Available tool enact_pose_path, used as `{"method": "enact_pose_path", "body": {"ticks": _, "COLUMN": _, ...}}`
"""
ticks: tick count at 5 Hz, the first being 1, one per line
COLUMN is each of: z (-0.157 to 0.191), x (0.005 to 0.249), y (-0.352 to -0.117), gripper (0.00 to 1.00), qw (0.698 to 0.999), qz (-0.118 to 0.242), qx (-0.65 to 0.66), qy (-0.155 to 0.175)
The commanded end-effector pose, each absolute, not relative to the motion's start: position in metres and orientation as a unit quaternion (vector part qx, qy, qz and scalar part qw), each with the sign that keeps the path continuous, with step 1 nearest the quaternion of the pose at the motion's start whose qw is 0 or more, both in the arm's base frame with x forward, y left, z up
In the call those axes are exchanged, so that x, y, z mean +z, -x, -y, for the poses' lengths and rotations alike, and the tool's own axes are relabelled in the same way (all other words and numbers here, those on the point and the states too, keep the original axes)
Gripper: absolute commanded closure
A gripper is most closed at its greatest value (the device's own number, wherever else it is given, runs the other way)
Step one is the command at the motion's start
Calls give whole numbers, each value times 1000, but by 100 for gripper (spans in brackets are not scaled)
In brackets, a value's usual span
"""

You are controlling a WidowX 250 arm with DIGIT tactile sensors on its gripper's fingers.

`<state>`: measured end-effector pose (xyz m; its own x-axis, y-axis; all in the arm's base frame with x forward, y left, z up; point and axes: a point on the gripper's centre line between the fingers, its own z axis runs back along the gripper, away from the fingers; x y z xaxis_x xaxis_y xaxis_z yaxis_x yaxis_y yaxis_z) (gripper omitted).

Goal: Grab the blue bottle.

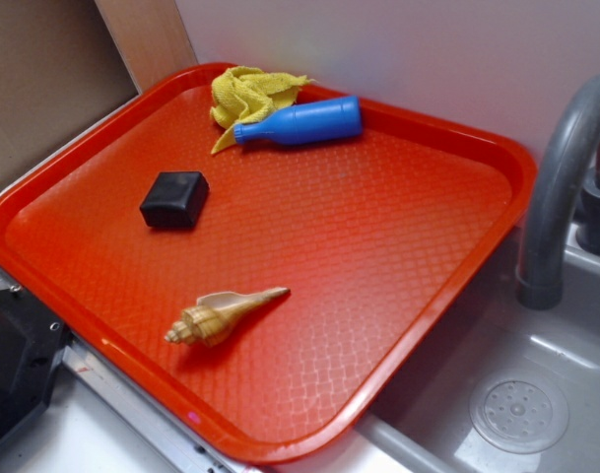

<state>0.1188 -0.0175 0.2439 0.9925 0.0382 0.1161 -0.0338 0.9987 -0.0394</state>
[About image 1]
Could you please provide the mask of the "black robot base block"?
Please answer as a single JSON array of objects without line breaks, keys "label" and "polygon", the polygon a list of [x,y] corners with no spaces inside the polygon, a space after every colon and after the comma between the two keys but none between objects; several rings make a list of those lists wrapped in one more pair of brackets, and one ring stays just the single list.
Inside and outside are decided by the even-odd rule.
[{"label": "black robot base block", "polygon": [[65,322],[27,289],[0,290],[0,441],[49,405]]}]

